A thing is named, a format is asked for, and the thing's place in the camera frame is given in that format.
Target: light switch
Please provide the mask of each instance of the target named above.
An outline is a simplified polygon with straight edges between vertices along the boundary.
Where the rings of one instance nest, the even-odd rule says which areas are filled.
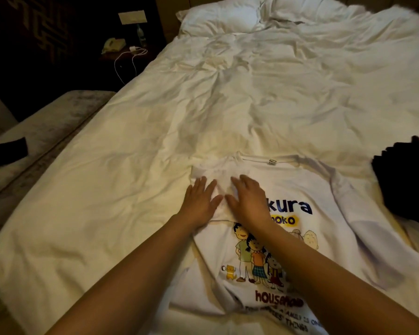
[[[118,13],[118,15],[122,24],[147,22],[144,10],[127,11],[125,13]]]

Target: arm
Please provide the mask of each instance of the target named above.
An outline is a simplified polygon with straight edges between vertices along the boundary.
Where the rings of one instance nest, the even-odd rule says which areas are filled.
[[[283,266],[329,334],[419,335],[418,317],[275,224],[255,180],[232,181],[239,201],[226,200],[236,219]]]
[[[177,254],[205,225],[223,197],[211,200],[216,181],[186,190],[180,211],[81,297],[46,335],[136,334],[166,289]]]

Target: charging cable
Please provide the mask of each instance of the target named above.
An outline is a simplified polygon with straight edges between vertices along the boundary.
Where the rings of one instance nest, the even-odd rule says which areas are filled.
[[[118,78],[121,80],[121,82],[125,85],[125,83],[124,83],[124,81],[123,81],[123,79],[120,77],[120,75],[118,74],[118,71],[117,71],[117,61],[118,61],[118,59],[123,55],[123,54],[128,54],[128,53],[132,53],[133,54],[133,56],[132,56],[132,65],[134,66],[134,69],[135,69],[135,77],[137,77],[137,75],[138,75],[138,72],[137,72],[137,68],[135,67],[135,63],[134,63],[134,57],[135,56],[140,56],[140,55],[146,55],[147,54],[147,49],[145,49],[145,48],[141,48],[141,47],[136,47],[136,46],[130,46],[129,47],[129,50],[130,51],[128,51],[128,52],[122,52],[117,58],[116,58],[116,60],[113,62],[113,67],[114,67],[114,69],[115,69],[115,72],[117,73],[117,75],[118,75]]]

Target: hand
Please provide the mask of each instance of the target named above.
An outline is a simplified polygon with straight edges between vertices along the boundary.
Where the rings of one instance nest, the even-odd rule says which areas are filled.
[[[206,225],[222,202],[223,195],[211,200],[217,181],[212,180],[205,190],[206,177],[197,178],[194,186],[189,185],[184,194],[183,204],[177,213],[180,220],[189,222],[194,229]]]
[[[225,195],[226,202],[237,221],[249,230],[260,227],[264,221],[272,221],[265,192],[259,183],[246,175],[231,178],[238,191],[239,201],[232,195]]]

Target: bed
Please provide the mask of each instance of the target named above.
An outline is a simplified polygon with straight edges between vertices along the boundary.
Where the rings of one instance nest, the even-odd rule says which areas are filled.
[[[164,224],[180,207],[191,165],[209,157],[316,158],[401,231],[369,162],[419,135],[419,15],[290,1],[227,0],[180,13],[179,36],[33,186],[0,232],[0,298],[26,333],[43,334]],[[404,195],[419,208],[415,193]],[[190,244],[151,333],[290,333],[261,315],[169,307],[178,276],[198,256]],[[419,272],[385,293],[419,316]]]

